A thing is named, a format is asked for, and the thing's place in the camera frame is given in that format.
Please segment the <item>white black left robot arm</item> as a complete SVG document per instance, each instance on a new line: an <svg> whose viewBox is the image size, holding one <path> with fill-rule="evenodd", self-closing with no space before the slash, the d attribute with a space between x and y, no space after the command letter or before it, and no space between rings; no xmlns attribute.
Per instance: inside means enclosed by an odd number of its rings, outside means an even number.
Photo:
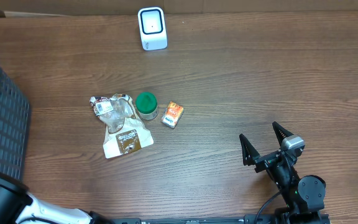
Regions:
<svg viewBox="0 0 358 224"><path fill-rule="evenodd" d="M0 224L5 223L102 224L112 221L94 212L39 200L29 193L28 186L0 172Z"/></svg>

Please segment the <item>green lid jar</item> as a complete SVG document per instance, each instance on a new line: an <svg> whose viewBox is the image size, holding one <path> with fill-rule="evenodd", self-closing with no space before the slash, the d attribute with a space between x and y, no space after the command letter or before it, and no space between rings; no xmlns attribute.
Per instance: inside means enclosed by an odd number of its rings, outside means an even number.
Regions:
<svg viewBox="0 0 358 224"><path fill-rule="evenodd" d="M158 115L158 103L154 94L142 92L135 101L139 116L144 120L152 120Z"/></svg>

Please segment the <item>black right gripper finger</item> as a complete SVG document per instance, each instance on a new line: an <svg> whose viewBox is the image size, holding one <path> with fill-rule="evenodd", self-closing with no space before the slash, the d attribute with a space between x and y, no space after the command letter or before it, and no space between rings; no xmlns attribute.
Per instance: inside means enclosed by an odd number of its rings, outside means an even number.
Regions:
<svg viewBox="0 0 358 224"><path fill-rule="evenodd" d="M260 157L260 154L245 137L244 134L239 135L239 139L242 147L242 160L245 166L255 165L256 160Z"/></svg>
<svg viewBox="0 0 358 224"><path fill-rule="evenodd" d="M272 127L280 146L282 145L282 142L285 138L293 135L293 133L286 130L283 126L279 125L276 121L272 123Z"/></svg>

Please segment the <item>small orange snack packet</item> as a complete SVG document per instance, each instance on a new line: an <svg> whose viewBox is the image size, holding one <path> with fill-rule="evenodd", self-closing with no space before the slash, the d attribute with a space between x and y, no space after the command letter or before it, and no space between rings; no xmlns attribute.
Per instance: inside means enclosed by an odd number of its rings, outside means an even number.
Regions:
<svg viewBox="0 0 358 224"><path fill-rule="evenodd" d="M184 112L184 107L174 102L169 102L162 116L162 123L170 128L175 128Z"/></svg>

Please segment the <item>brown beige cookie pouch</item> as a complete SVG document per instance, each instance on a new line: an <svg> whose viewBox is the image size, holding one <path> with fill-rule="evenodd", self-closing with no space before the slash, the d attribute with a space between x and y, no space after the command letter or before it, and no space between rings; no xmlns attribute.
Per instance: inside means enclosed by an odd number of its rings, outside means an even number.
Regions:
<svg viewBox="0 0 358 224"><path fill-rule="evenodd" d="M106 125L103 150L107 159L136 152L154 143L129 95L92 96L89 103L97 118Z"/></svg>

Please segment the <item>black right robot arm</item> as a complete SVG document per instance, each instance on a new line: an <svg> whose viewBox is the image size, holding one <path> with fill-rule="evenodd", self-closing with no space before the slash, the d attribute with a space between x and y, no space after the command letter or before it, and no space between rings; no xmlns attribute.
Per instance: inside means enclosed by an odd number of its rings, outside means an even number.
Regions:
<svg viewBox="0 0 358 224"><path fill-rule="evenodd" d="M266 171L278 192L268 199L255 215L245 215L245 223L330 223L322 215L326 183L317 175L299 177L294 168L304 151L305 142L276 121L272 123L279 149L261 156L244 134L239 135L242 160L245 166L254 166L256 173Z"/></svg>

